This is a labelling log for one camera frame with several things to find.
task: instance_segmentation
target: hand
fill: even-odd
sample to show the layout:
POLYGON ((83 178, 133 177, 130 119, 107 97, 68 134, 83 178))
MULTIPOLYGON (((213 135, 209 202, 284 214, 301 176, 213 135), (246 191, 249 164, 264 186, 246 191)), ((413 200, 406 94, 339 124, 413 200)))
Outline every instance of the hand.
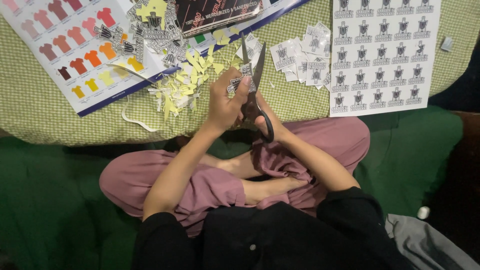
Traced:
MULTIPOLYGON (((273 131, 274 131, 274 140, 275 141, 282 141, 285 135, 289 132, 289 130, 282 125, 280 120, 278 119, 277 115, 273 112, 272 108, 268 105, 268 103, 263 98, 260 91, 257 90, 257 103, 258 106, 267 114, 268 119, 272 123, 273 131)), ((255 119, 255 125, 260 129, 260 131, 267 136, 267 125, 265 123, 265 117, 259 116, 255 119)))
POLYGON ((220 134, 230 128, 240 114, 242 104, 247 102, 251 77, 246 76, 240 82, 235 96, 228 98, 227 87, 230 80, 240 78, 242 74, 234 67, 227 71, 210 85, 210 105, 208 119, 205 122, 220 134))

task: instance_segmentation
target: scissors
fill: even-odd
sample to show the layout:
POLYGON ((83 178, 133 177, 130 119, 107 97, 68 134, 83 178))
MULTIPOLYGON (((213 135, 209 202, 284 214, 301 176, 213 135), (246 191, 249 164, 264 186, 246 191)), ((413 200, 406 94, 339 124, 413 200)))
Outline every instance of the scissors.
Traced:
MULTIPOLYGON (((242 54, 243 54, 243 64, 249 64, 248 53, 247 53, 247 46, 245 45, 245 37, 243 33, 241 34, 241 45, 242 45, 242 54)), ((250 121, 255 122, 255 119, 259 116, 263 116, 265 118, 265 123, 267 125, 268 134, 264 135, 263 132, 259 131, 262 137, 262 140, 265 143, 271 143, 274 139, 274 132, 272 122, 268 118, 268 115, 260 109, 257 103, 257 90, 258 86, 260 85, 260 79, 262 78, 262 72, 264 71, 264 63, 265 63, 265 50, 266 50, 266 42, 264 42, 262 51, 260 52, 260 57, 258 58, 257 67, 255 68, 255 72, 253 73, 253 83, 255 84, 255 91, 248 93, 247 103, 243 104, 241 107, 241 112, 243 113, 243 121, 245 119, 250 119, 250 121)))

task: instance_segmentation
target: black shirt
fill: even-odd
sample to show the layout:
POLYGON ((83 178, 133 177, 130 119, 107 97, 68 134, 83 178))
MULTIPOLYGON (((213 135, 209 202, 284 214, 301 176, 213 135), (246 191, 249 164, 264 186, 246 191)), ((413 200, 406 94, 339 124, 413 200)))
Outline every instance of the black shirt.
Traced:
POLYGON ((140 227, 132 269, 412 269, 384 225, 378 202, 356 187, 330 192, 317 218, 285 203, 215 209, 196 239, 157 213, 140 227))

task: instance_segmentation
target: green checkered mattress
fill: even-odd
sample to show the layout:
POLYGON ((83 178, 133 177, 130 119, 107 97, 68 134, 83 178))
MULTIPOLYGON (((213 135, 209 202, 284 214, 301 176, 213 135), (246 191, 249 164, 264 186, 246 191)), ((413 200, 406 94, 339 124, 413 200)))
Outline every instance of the green checkered mattress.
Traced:
MULTIPOLYGON (((305 33, 307 24, 322 21, 331 26, 331 1, 311 0, 254 32, 268 46, 305 33)), ((480 29, 480 5, 476 0, 443 0, 437 39, 435 65, 430 95, 449 87, 466 69, 480 29), (440 50, 445 36, 454 41, 453 51, 440 50)), ((201 87, 198 111, 183 111, 179 117, 170 114, 166 122, 157 112, 155 97, 143 89, 130 96, 127 117, 146 123, 141 126, 126 122, 121 110, 127 99, 118 100, 83 118, 77 116, 67 99, 37 62, 32 52, 0 17, 0 128, 24 141, 36 144, 99 145, 114 143, 145 143, 191 135, 202 124, 208 110, 208 83, 201 87)), ((230 58, 235 47, 230 44, 220 50, 230 58)), ((216 61, 222 57, 216 53, 216 61)), ((215 80, 213 70, 208 71, 215 80)), ((328 91, 317 90, 298 82, 285 81, 276 72, 273 62, 265 62, 260 89, 267 102, 282 121, 300 121, 328 116, 328 91)))

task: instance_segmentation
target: gray cloth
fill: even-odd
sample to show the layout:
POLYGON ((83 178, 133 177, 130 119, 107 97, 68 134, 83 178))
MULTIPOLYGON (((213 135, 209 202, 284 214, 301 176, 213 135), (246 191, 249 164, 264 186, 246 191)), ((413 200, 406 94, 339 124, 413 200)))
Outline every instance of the gray cloth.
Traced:
POLYGON ((426 222, 388 214, 385 229, 416 269, 480 270, 470 256, 426 222))

